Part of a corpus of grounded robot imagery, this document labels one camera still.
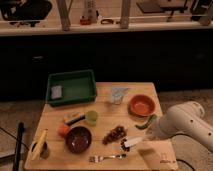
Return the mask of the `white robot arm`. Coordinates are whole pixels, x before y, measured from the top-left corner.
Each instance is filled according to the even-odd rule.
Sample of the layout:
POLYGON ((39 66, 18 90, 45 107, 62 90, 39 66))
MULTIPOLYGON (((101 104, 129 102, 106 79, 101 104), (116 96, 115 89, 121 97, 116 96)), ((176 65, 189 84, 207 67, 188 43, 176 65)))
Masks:
POLYGON ((168 108, 146 131, 149 139, 169 139, 184 132, 213 153, 213 126, 203 120, 205 110, 196 101, 189 101, 168 108))

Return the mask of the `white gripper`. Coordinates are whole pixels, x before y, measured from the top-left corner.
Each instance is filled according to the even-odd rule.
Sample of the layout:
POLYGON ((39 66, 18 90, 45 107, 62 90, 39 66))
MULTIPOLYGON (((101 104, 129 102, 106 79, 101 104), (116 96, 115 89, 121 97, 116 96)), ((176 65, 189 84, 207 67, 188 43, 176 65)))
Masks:
POLYGON ((164 140, 168 138, 168 135, 160 128, 160 122, 155 119, 151 125, 147 128, 145 135, 148 140, 164 140))

